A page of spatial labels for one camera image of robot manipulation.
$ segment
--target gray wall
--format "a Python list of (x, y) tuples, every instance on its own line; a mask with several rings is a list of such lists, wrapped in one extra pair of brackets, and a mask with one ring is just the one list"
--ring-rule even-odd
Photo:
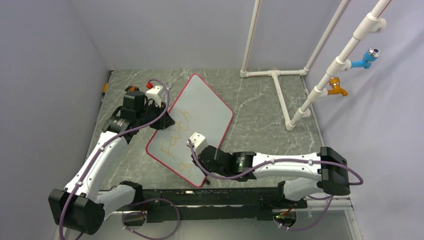
[[(255, 0), (72, 3), (109, 69), (228, 69), (242, 66)], [(302, 69), (339, 3), (262, 1), (248, 67)]]
[[(310, 90), (376, 2), (351, 1), (306, 78)], [(381, 57), (369, 70), (339, 74), (348, 96), (314, 103), (325, 143), (365, 180), (351, 188), (365, 240), (423, 239), (423, 13), (421, 0), (392, 1), (382, 15), (386, 30), (361, 41), (349, 59), (370, 47)]]
[(51, 239), (48, 204), (79, 169), (105, 68), (67, 0), (0, 1), (0, 239)]

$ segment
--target white pvc pipe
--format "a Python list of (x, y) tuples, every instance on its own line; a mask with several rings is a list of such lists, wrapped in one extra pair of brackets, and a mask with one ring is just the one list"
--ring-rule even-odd
[(313, 51), (312, 55), (309, 58), (309, 61), (307, 62), (304, 69), (306, 71), (309, 71), (311, 69), (312, 64), (314, 64), (315, 59), (317, 58), (318, 54), (320, 53), (321, 49), (323, 48), (324, 44), (326, 43), (328, 37), (330, 36), (331, 32), (333, 31), (334, 27), (337, 24), (337, 21), (339, 20), (340, 16), (343, 13), (343, 10), (345, 10), (346, 6), (348, 5), (350, 0), (342, 0), (340, 4), (338, 5), (337, 10), (335, 11), (334, 15), (332, 16), (330, 23), (328, 24), (327, 28), (325, 29), (324, 33), (321, 36), (321, 39), (319, 40), (318, 44), (315, 47), (315, 50)]
[(269, 70), (269, 71), (250, 71), (249, 77), (272, 76), (273, 73), (279, 75), (303, 75), (303, 70)]
[(352, 53), (352, 51), (355, 49), (355, 47), (360, 41), (361, 40), (352, 37), (341, 51), (340, 55), (338, 56), (338, 59), (342, 62), (346, 61), (346, 59), (348, 59), (349, 55)]
[(279, 105), (281, 106), (282, 115), (284, 116), (284, 122), (290, 122), (289, 111), (287, 111), (286, 102), (284, 101), (283, 91), (281, 90), (280, 82), (278, 80), (278, 75), (276, 73), (272, 74), (272, 79), (274, 80), (275, 88), (277, 89), (277, 95), (279, 100)]
[[(386, 9), (386, 7), (390, 4), (391, 1), (392, 0), (379, 0), (378, 3), (375, 5), (375, 7), (372, 9), (372, 11), (369, 13), (371, 15), (370, 16), (371, 21), (376, 21), (381, 16), (381, 14)], [(358, 38), (364, 39), (366, 35), (370, 33), (373, 26), (368, 21), (370, 20), (369, 14), (367, 14), (368, 19), (367, 17), (365, 17), (365, 19), (367, 20), (366, 21), (363, 20), (358, 25), (357, 29), (353, 33), (354, 36), (355, 34), (357, 34), (358, 36), (361, 36)], [(350, 39), (350, 41), (341, 51), (340, 55), (335, 58), (335, 61), (331, 63), (330, 67), (328, 67), (325, 75), (322, 77), (319, 83), (314, 87), (312, 92), (308, 95), (307, 100), (303, 103), (303, 105), (296, 111), (292, 120), (289, 123), (286, 123), (286, 127), (288, 130), (292, 130), (296, 126), (296, 123), (300, 119), (302, 119), (302, 117), (305, 115), (306, 110), (309, 108), (309, 106), (318, 98), (319, 94), (315, 94), (315, 93), (318, 91), (322, 91), (324, 87), (326, 86), (326, 84), (329, 82), (331, 76), (328, 74), (328, 71), (332, 69), (332, 65), (337, 65), (337, 61), (341, 61), (339, 64), (341, 63), (344, 64), (345, 61), (348, 59), (349, 55), (353, 52), (355, 47), (361, 41), (360, 39), (357, 39), (354, 36)]]
[(251, 19), (251, 22), (250, 22), (249, 34), (247, 35), (247, 43), (246, 43), (246, 49), (244, 51), (243, 64), (241, 65), (241, 71), (242, 72), (246, 72), (246, 67), (248, 65), (249, 53), (250, 53), (251, 46), (252, 46), (253, 36), (255, 34), (256, 21), (257, 21), (257, 18), (258, 18), (260, 5), (261, 5), (261, 0), (255, 0), (254, 7), (253, 7), (252, 19)]
[(375, 7), (371, 11), (371, 15), (375, 18), (379, 18), (380, 15), (384, 12), (387, 6), (390, 4), (392, 0), (380, 0), (377, 2)]

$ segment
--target orange faucet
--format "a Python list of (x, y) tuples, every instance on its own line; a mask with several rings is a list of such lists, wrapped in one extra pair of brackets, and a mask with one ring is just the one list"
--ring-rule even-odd
[(328, 95), (341, 94), (343, 97), (348, 95), (348, 92), (340, 87), (340, 79), (338, 77), (332, 77), (330, 79), (331, 90), (328, 90)]

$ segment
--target blue faucet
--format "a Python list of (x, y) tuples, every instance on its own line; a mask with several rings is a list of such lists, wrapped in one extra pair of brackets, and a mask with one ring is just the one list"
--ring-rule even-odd
[(380, 50), (378, 50), (377, 48), (370, 48), (363, 55), (362, 60), (352, 62), (351, 68), (369, 69), (371, 67), (371, 63), (374, 62), (379, 57), (380, 57)]

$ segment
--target whiteboard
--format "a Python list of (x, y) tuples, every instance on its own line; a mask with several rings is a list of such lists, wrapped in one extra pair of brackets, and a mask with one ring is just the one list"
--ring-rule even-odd
[(175, 125), (157, 130), (146, 146), (149, 156), (171, 171), (201, 187), (205, 174), (192, 162), (187, 140), (198, 132), (206, 137), (207, 143), (219, 147), (233, 118), (233, 111), (206, 84), (193, 74), (169, 110)]

